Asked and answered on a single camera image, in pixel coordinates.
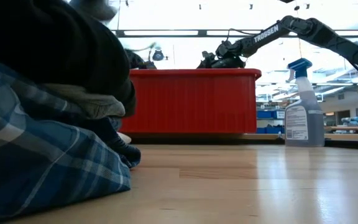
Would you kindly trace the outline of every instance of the gray cloth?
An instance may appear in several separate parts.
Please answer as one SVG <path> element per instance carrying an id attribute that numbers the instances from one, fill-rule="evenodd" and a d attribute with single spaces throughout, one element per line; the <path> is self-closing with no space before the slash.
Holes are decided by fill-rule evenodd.
<path id="1" fill-rule="evenodd" d="M 85 110 L 91 119 L 124 116 L 124 105 L 112 95 L 91 94 L 82 86 L 47 83 L 45 86 Z"/>

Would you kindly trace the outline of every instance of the wooden table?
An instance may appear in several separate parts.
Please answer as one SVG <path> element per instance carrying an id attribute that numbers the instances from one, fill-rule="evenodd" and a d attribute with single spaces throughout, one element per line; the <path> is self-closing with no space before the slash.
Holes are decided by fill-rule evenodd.
<path id="1" fill-rule="evenodd" d="M 342 130 L 342 131 L 358 131 L 358 126 L 326 126 L 324 127 L 326 131 L 335 131 L 335 130 Z"/>
<path id="2" fill-rule="evenodd" d="M 139 148 L 131 191 L 11 223 L 358 224 L 358 150 Z"/>

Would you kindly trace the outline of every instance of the black robotic arm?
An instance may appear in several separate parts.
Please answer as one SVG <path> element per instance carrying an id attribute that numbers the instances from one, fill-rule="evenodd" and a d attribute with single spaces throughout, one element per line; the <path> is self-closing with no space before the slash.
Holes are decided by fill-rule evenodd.
<path id="1" fill-rule="evenodd" d="M 263 30 L 259 34 L 244 37 L 235 41 L 222 41 L 216 49 L 215 55 L 203 52 L 204 60 L 198 68 L 244 68 L 242 57 L 250 57 L 259 48 L 270 42 L 294 32 L 298 37 L 308 43 L 332 50 L 347 59 L 358 70 L 358 45 L 335 33 L 327 25 L 317 19 L 300 19 L 293 16 L 285 16 L 274 25 Z"/>

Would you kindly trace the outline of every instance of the red container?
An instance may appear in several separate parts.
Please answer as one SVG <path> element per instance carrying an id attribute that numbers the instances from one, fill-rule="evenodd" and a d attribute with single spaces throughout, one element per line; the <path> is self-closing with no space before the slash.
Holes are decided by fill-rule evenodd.
<path id="1" fill-rule="evenodd" d="M 132 70 L 137 96 L 123 133 L 255 133 L 255 81 L 248 68 Z"/>

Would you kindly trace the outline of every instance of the blue spray nozzle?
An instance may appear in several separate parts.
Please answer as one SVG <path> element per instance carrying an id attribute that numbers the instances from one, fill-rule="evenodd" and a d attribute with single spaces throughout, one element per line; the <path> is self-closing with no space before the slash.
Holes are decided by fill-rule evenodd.
<path id="1" fill-rule="evenodd" d="M 310 68 L 313 64 L 306 58 L 298 59 L 294 62 L 288 64 L 288 68 L 295 71 L 295 78 L 307 77 L 307 69 Z"/>

